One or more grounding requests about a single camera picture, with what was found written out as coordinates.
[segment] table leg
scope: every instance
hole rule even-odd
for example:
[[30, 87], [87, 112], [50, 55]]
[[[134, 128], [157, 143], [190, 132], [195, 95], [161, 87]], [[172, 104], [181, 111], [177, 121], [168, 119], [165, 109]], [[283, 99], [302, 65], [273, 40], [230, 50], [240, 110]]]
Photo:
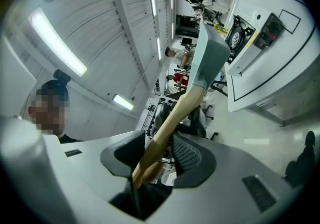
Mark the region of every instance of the table leg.
[[249, 106], [245, 110], [247, 110], [251, 113], [257, 114], [258, 116], [263, 117], [265, 119], [269, 119], [269, 120], [279, 124], [281, 127], [285, 126], [285, 122], [281, 118], [277, 117], [276, 115], [274, 115], [266, 110], [263, 110], [262, 108], [260, 108], [257, 105]]

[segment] person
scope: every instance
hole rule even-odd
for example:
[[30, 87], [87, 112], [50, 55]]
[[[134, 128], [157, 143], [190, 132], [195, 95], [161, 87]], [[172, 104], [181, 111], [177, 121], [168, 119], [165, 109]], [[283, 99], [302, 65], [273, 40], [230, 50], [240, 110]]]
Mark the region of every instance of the person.
[[174, 82], [176, 82], [178, 84], [179, 89], [181, 89], [181, 85], [187, 87], [188, 86], [188, 82], [189, 82], [189, 75], [186, 74], [181, 74], [176, 72], [174, 75], [168, 75], [167, 77], [167, 81], [169, 80], [173, 80]]
[[291, 161], [285, 170], [284, 179], [294, 188], [308, 181], [316, 166], [315, 147], [316, 137], [309, 131], [305, 138], [304, 150], [297, 161]]
[[191, 4], [196, 4], [196, 3], [202, 3], [203, 2], [203, 0], [185, 0], [185, 1], [187, 1], [187, 2], [189, 2]]
[[71, 78], [62, 71], [57, 71], [59, 72], [55, 72], [54, 76], [58, 79], [46, 82], [36, 91], [35, 98], [28, 108], [28, 114], [38, 129], [43, 133], [56, 135], [60, 143], [78, 142], [63, 134], [65, 108], [69, 105], [66, 86]]
[[190, 45], [186, 45], [184, 49], [176, 51], [167, 47], [164, 54], [167, 57], [173, 58], [173, 61], [177, 64], [178, 68], [188, 70], [192, 65], [195, 50], [191, 48]]

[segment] person in white shirt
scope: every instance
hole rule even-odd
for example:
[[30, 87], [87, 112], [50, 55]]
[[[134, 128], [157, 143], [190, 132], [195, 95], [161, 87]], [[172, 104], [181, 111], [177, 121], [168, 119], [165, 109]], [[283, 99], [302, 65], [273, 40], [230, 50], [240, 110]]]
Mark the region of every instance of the person in white shirt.
[[190, 68], [194, 58], [195, 50], [189, 45], [185, 46], [184, 49], [170, 49], [167, 47], [164, 53], [167, 57], [173, 58], [173, 61], [178, 65], [178, 68], [186, 69]]

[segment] yellow object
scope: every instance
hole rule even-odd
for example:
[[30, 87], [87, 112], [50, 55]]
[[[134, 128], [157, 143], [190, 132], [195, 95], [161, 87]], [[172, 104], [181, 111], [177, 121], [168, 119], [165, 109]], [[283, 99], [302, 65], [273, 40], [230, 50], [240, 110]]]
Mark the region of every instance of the yellow object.
[[222, 33], [224, 35], [227, 35], [229, 32], [229, 29], [224, 28], [224, 27], [217, 25], [217, 24], [215, 24], [213, 27], [218, 31], [218, 33]]

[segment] floor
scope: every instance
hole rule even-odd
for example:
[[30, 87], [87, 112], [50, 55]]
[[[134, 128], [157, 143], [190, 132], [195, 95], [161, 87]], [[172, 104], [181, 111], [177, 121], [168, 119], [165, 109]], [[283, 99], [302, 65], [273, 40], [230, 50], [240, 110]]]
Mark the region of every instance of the floor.
[[202, 104], [212, 105], [206, 119], [207, 138], [218, 132], [216, 141], [240, 148], [284, 176], [287, 164], [302, 153], [308, 131], [316, 135], [315, 155], [320, 153], [320, 74], [310, 79], [296, 93], [280, 98], [270, 112], [284, 117], [287, 125], [280, 127], [245, 110], [228, 111], [228, 98], [219, 92]]

